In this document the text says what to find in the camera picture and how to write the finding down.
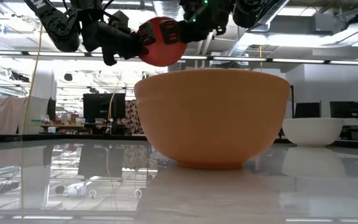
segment orange bowl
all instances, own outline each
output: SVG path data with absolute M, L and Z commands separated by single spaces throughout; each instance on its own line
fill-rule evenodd
M 247 70 L 185 70 L 139 81 L 140 123 L 179 166 L 238 169 L 268 149 L 283 124 L 290 86 Z

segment ceiling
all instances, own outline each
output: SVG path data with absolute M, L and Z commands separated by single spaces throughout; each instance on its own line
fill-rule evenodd
M 157 16 L 170 16 L 180 20 L 183 10 L 176 1 L 151 1 L 145 0 L 141 6 L 138 0 L 120 1 L 116 0 L 108 8 L 107 12 L 113 14 L 117 10 L 124 12 L 129 18 L 129 27 L 137 30 L 138 26 L 144 21 Z M 52 0 L 58 10 L 64 11 L 60 0 Z M 337 59 L 357 59 L 358 47 L 351 47 L 358 42 L 352 40 L 345 42 L 342 38 L 343 30 L 347 26 L 347 21 L 358 13 L 358 0 L 291 0 L 283 4 L 281 10 L 277 9 L 278 14 L 272 16 L 272 21 L 268 30 L 262 24 L 260 27 L 247 31 L 238 28 L 230 17 L 227 31 L 225 34 L 216 36 L 211 34 L 207 40 L 188 44 L 187 55 L 234 55 L 250 57 L 281 57 L 281 58 L 337 58 Z M 0 50 L 15 50 L 36 52 L 39 47 L 40 22 L 34 13 L 27 7 L 22 0 L 1 0 L 0 1 Z M 341 41 L 333 40 L 335 35 Z M 310 38 L 323 40 L 319 46 L 307 45 L 312 40 Z M 42 33 L 42 52 L 57 52 L 49 36 L 45 31 Z M 86 52 L 83 46 L 79 52 Z M 132 87 L 138 82 L 144 73 L 153 75 L 163 73 L 168 68 L 159 68 L 140 61 L 119 61 L 113 67 L 106 66 L 100 58 L 42 58 L 55 70 L 55 76 L 59 86 L 113 86 L 111 89 L 103 91 L 113 91 L 114 84 L 118 81 L 120 86 Z M 23 57 L 0 57 L 0 84 L 17 83 L 18 81 L 9 80 L 10 71 L 20 73 L 31 79 L 34 70 L 35 55 Z M 184 68 L 208 67 L 210 64 L 198 62 L 185 62 Z M 231 67 L 232 63 L 216 65 L 218 67 Z M 259 68 L 259 63 L 249 63 L 241 65 L 246 69 Z M 266 63 L 265 68 L 276 68 L 285 71 L 286 64 Z M 67 82 L 64 74 L 72 73 L 74 80 Z M 14 88 L 0 86 L 0 94 L 21 96 L 28 91 L 28 88 Z M 86 87 L 74 89 L 64 88 L 58 90 L 61 105 L 73 103 L 80 105 L 78 100 L 67 101 L 66 96 L 79 99 L 82 93 L 89 92 Z

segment robotic hand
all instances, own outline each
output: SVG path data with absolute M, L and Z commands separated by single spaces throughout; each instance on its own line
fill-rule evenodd
M 102 0 L 70 0 L 71 8 L 65 13 L 49 0 L 24 1 L 62 52 L 77 51 L 81 34 L 87 51 L 102 48 L 106 65 L 116 64 L 114 55 L 118 54 L 124 59 L 140 57 L 152 65 L 167 66 L 180 59 L 187 43 L 204 40 L 213 30 L 216 35 L 224 34 L 232 11 L 236 24 L 250 28 L 278 0 L 179 0 L 185 20 L 156 17 L 137 32 L 131 32 L 129 18 L 121 11 L 106 13 Z

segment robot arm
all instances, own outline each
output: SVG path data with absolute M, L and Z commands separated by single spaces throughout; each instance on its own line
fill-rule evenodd
M 128 28 L 128 18 L 123 13 L 107 14 L 109 21 L 103 22 L 105 13 L 100 0 L 71 0 L 73 7 L 66 13 L 57 10 L 49 0 L 24 2 L 34 11 L 56 48 L 62 52 L 77 51 L 81 34 L 87 51 L 102 48 L 106 65 L 116 63 L 114 54 L 129 59 L 147 53 L 139 36 Z
M 236 14 L 233 16 L 236 24 L 250 28 L 257 22 L 255 18 L 261 17 L 261 13 L 270 9 L 278 0 L 179 1 L 185 10 L 185 20 L 174 21 L 173 26 L 166 27 L 168 30 L 165 30 L 167 31 L 165 34 L 159 34 L 165 35 L 165 41 L 156 43 L 159 44 L 158 48 L 178 41 L 187 44 L 204 40 L 213 30 L 216 31 L 216 35 L 224 34 L 232 11 Z M 102 0 L 70 0 L 71 8 L 65 13 L 57 10 L 49 0 L 24 0 L 24 2 L 34 11 L 56 48 L 62 52 L 77 51 L 81 34 L 85 49 L 92 52 L 101 47 L 105 64 L 111 66 L 117 63 L 114 59 L 115 54 L 125 59 L 144 56 L 149 53 L 146 46 L 155 42 L 153 36 L 156 35 L 154 34 L 156 31 L 153 26 L 144 26 L 146 22 L 140 26 L 138 33 L 131 32 L 128 28 L 128 17 L 121 11 L 113 15 L 106 13 L 101 5 Z M 108 23 L 103 20 L 105 15 L 109 17 Z M 177 34 L 179 39 L 176 42 L 166 41 L 173 33 Z M 145 42 L 144 36 L 151 37 L 147 39 L 149 43 Z

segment wall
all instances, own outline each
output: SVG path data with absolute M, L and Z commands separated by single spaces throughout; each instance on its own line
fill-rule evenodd
M 256 68 L 254 71 L 261 72 L 260 69 L 258 69 L 258 68 Z M 272 75 L 276 75 L 276 76 L 281 77 L 281 78 L 285 78 L 285 73 L 282 73 L 281 70 L 278 69 L 278 68 L 263 68 L 262 72 L 272 74 Z
M 50 64 L 46 62 L 39 62 L 37 73 L 35 75 L 33 92 L 30 99 L 29 110 L 27 112 L 25 134 L 38 134 L 43 129 L 39 126 L 32 126 L 32 119 L 41 119 L 42 116 L 47 115 L 48 101 L 50 98 L 56 100 L 57 81 L 55 73 Z M 25 109 L 27 108 L 27 98 L 22 112 L 22 119 L 19 123 L 19 133 L 22 133 L 24 127 Z
M 321 116 L 331 117 L 330 101 L 358 101 L 358 66 L 300 65 L 286 79 L 294 85 L 295 103 L 319 102 Z M 358 119 L 345 119 L 358 125 Z

